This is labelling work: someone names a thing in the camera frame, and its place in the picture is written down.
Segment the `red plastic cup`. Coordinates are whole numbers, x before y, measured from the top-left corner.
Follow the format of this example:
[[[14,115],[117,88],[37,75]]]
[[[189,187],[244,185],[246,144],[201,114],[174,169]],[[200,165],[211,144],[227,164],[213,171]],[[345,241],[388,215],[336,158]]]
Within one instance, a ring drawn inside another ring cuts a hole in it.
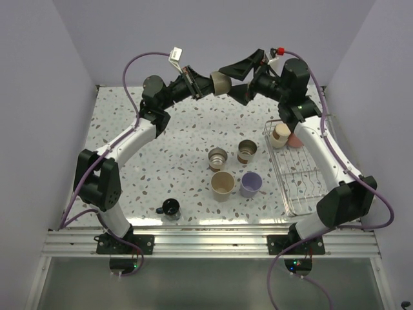
[[[287,139],[287,145],[291,148],[299,149],[303,146],[303,143],[294,133],[291,133]]]

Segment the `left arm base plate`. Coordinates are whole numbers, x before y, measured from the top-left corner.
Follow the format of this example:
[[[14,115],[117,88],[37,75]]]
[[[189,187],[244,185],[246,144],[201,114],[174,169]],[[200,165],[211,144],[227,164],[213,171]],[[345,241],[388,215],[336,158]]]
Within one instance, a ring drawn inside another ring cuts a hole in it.
[[[94,241],[97,242],[96,253],[97,254],[109,254],[109,255],[121,255],[121,254],[137,254],[137,250],[131,245],[127,245],[125,242],[117,241],[109,234],[101,234],[94,237]],[[154,235],[150,234],[133,234],[127,242],[136,245],[141,249],[144,255],[151,255],[155,244]]]

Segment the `beige plastic cup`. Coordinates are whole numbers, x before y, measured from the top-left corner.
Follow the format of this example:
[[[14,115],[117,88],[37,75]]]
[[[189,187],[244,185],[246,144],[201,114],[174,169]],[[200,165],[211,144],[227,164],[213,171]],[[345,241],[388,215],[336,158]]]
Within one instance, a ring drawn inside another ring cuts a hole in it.
[[[235,187],[235,179],[230,173],[219,171],[212,176],[210,184],[215,201],[225,202]]]

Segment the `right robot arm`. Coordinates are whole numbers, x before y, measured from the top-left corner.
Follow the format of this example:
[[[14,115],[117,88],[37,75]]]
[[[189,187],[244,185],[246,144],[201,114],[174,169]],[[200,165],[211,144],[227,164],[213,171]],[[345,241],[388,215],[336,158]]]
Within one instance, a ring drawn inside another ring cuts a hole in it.
[[[229,96],[242,105],[247,105],[256,94],[277,101],[282,122],[304,144],[321,171],[327,194],[318,201],[315,212],[291,225],[288,232],[288,248],[299,254],[310,247],[311,236],[367,215],[377,183],[373,177],[363,176],[330,137],[325,110],[318,108],[307,94],[313,76],[307,63],[292,56],[285,61],[280,75],[271,75],[270,71],[270,61],[261,49],[219,69],[239,81],[252,73],[252,80],[232,87]]]

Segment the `dark blue ceramic mug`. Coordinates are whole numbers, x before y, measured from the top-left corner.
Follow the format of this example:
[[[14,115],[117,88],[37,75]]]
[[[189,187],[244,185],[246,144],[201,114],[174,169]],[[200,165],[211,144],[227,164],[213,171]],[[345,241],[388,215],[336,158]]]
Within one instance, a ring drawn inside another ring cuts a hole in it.
[[[168,220],[178,220],[181,217],[179,202],[174,198],[166,199],[162,206],[156,209],[157,214],[163,214]]]

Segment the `steel tumbler cork band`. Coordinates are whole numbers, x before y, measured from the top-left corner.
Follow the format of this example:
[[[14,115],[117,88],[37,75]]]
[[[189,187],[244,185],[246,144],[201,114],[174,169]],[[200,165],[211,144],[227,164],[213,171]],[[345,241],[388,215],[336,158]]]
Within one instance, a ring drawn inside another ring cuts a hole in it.
[[[284,123],[278,123],[270,135],[270,144],[273,148],[280,149],[287,144],[291,131]]]

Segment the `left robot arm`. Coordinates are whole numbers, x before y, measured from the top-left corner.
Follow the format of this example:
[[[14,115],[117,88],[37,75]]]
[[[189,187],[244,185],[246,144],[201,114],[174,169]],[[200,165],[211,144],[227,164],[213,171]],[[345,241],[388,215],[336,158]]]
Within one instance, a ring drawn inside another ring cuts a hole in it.
[[[119,206],[120,170],[144,145],[156,139],[168,125],[166,111],[186,98],[201,99],[219,93],[219,72],[204,77],[190,66],[166,85],[161,77],[152,75],[143,83],[142,100],[137,119],[118,137],[95,151],[83,150],[77,159],[74,195],[93,206],[105,229],[113,234],[111,245],[125,254],[132,250],[134,237],[128,234],[131,224]]]

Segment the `grey ceramic mug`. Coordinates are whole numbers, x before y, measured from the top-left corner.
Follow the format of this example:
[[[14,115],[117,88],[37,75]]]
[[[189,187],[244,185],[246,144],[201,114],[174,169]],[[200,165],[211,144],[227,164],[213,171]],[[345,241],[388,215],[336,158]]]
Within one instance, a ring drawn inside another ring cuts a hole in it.
[[[210,74],[210,79],[212,80],[214,96],[227,94],[232,88],[231,78],[218,71],[212,72]]]

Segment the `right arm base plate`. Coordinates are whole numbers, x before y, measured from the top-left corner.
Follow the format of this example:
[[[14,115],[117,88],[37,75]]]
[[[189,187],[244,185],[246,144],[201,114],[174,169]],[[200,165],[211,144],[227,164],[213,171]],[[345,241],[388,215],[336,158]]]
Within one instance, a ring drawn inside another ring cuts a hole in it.
[[[302,242],[288,251],[285,249],[292,246],[287,235],[271,234],[267,236],[267,247],[269,255],[278,255],[279,253],[287,255],[324,255],[326,253],[322,237],[313,238],[310,241]]]

